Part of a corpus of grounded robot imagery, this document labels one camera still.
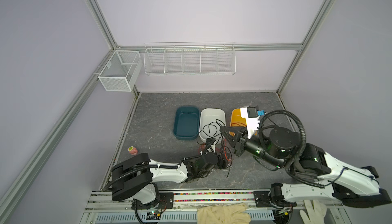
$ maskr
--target white work glove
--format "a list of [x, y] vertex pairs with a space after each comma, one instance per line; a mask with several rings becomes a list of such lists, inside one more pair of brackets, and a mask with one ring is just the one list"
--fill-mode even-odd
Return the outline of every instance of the white work glove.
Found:
[[242, 213], [247, 209], [245, 203], [228, 206], [208, 206], [197, 210], [198, 224], [248, 224], [251, 217]]
[[308, 215], [305, 211], [300, 210], [304, 224], [324, 224], [324, 217], [326, 215], [326, 206], [321, 204], [318, 200], [313, 200], [313, 206], [310, 200], [305, 200], [305, 207]]

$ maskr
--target wire mesh basket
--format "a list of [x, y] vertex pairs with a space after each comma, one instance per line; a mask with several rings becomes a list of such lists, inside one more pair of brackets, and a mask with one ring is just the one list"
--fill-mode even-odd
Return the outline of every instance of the wire mesh basket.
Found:
[[147, 48], [144, 69], [148, 75], [234, 74], [234, 45], [173, 48]]
[[142, 65], [139, 51], [116, 50], [98, 78], [107, 91], [132, 91]]

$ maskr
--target white wall panel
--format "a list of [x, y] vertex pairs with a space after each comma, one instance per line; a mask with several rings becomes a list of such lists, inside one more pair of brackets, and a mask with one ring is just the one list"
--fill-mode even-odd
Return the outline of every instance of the white wall panel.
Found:
[[142, 68], [136, 86], [142, 92], [276, 90], [296, 51], [238, 51], [234, 75], [146, 75]]
[[0, 0], [0, 198], [107, 52], [84, 0]]
[[80, 222], [99, 190], [133, 101], [98, 84], [12, 215], [9, 223]]
[[[337, 0], [282, 93], [307, 142], [374, 166], [392, 197], [392, 0]], [[389, 224], [392, 204], [346, 207], [353, 224]]]
[[302, 42], [323, 0], [97, 0], [118, 45]]

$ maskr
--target white plastic basin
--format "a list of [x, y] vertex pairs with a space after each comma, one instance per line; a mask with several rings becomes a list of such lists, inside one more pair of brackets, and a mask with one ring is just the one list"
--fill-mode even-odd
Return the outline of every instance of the white plastic basin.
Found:
[[216, 109], [216, 108], [205, 108], [200, 113], [199, 136], [204, 143], [206, 142], [207, 138], [210, 137], [216, 138], [216, 142], [214, 143], [214, 145], [220, 143], [219, 140], [219, 138], [221, 137], [219, 132], [220, 126], [216, 123], [216, 119], [221, 120], [224, 123], [224, 126], [226, 126], [226, 116], [223, 110]]

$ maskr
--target blue connector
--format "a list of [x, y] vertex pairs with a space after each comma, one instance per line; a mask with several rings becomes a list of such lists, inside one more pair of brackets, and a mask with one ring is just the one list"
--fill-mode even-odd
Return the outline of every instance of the blue connector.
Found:
[[264, 116], [266, 112], [264, 110], [257, 111], [257, 116]]

